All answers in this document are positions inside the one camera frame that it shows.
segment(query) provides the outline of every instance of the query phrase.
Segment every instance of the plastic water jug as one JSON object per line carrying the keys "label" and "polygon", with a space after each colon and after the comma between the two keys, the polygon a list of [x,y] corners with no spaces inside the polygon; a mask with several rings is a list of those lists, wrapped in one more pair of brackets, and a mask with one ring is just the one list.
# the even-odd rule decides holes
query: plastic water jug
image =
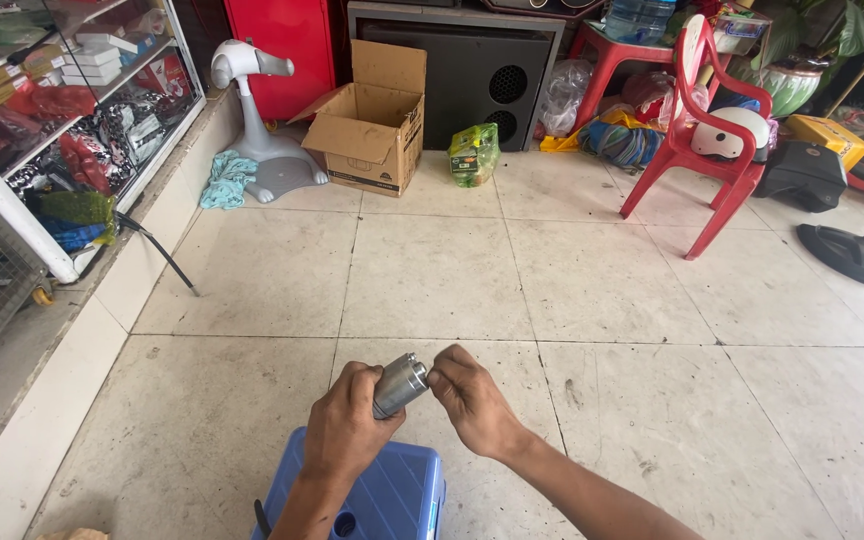
{"label": "plastic water jug", "polygon": [[606,36],[618,43],[651,45],[666,32],[675,0],[614,0],[606,15]]}

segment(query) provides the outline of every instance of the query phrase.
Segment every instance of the black speaker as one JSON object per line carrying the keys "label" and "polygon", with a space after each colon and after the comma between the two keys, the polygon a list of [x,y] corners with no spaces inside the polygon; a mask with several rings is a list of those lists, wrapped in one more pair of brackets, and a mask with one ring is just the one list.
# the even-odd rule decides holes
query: black speaker
{"label": "black speaker", "polygon": [[475,124],[498,124],[499,148],[532,139],[532,115],[552,40],[540,31],[362,20],[360,40],[424,49],[425,150],[448,150]]}

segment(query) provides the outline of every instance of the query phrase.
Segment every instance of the display case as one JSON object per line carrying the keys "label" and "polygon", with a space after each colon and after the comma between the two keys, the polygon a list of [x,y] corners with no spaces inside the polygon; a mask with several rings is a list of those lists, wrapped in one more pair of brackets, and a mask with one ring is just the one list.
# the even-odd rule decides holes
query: display case
{"label": "display case", "polygon": [[170,0],[0,0],[0,215],[75,282],[204,105]]}

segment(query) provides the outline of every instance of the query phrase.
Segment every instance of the metal cylinder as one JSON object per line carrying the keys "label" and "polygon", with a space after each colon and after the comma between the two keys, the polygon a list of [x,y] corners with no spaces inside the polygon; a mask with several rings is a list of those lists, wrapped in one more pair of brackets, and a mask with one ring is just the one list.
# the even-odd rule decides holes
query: metal cylinder
{"label": "metal cylinder", "polygon": [[416,361],[414,352],[406,352],[382,371],[372,397],[372,416],[388,418],[423,395],[429,389],[426,366]]}

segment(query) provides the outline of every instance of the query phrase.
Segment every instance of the red cabinet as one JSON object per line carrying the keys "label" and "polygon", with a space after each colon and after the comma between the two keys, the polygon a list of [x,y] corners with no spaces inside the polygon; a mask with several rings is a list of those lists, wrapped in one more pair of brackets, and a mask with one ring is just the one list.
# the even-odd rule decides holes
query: red cabinet
{"label": "red cabinet", "polygon": [[249,75],[263,119],[288,119],[335,89],[326,0],[224,0],[236,40],[292,60],[292,77]]}

